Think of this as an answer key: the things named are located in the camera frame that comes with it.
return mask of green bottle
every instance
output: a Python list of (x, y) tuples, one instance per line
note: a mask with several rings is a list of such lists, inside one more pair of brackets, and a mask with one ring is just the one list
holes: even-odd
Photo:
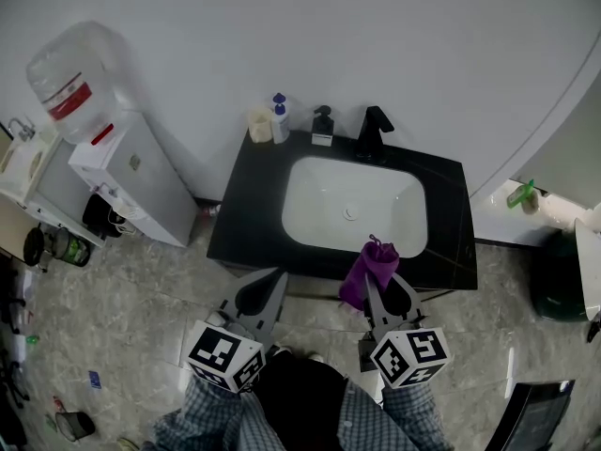
[(527, 184), (520, 185), (517, 189), (509, 194), (507, 197), (507, 207), (513, 209), (517, 204), (526, 200), (528, 196), (534, 190), (534, 179)]

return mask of black pants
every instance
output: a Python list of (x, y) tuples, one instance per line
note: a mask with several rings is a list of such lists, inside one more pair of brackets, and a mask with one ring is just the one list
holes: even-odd
[(336, 432), (346, 386), (329, 365), (280, 352), (261, 369), (253, 391), (287, 451), (340, 451)]

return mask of black handle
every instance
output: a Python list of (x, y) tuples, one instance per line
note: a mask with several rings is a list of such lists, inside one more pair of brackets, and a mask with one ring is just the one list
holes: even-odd
[(372, 123), (375, 123), (381, 131), (392, 132), (394, 130), (394, 125), (382, 112), (382, 109), (380, 109), (377, 105), (367, 107), (365, 115), (372, 121)]

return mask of sleeve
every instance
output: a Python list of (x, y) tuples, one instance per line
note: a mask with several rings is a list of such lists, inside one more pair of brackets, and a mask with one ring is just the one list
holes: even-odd
[(452, 451), (428, 384), (382, 390), (384, 411), (420, 451)]
[(240, 396), (193, 376), (180, 410), (163, 416), (155, 425), (156, 447), (148, 451), (214, 451), (223, 449), (228, 423), (241, 417)]

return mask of black countertop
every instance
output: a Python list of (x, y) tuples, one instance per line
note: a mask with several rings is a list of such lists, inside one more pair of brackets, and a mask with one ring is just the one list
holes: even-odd
[[(358, 253), (304, 245), (288, 237), (282, 210), (292, 165), (307, 156), (364, 163), (355, 140), (334, 136), (331, 147), (294, 131), (280, 145), (254, 144), (247, 133), (227, 184), (207, 256), (227, 264), (344, 279)], [(409, 172), (424, 187), (428, 242), (398, 272), (416, 288), (478, 288), (470, 200), (461, 163), (385, 146), (381, 167)]]

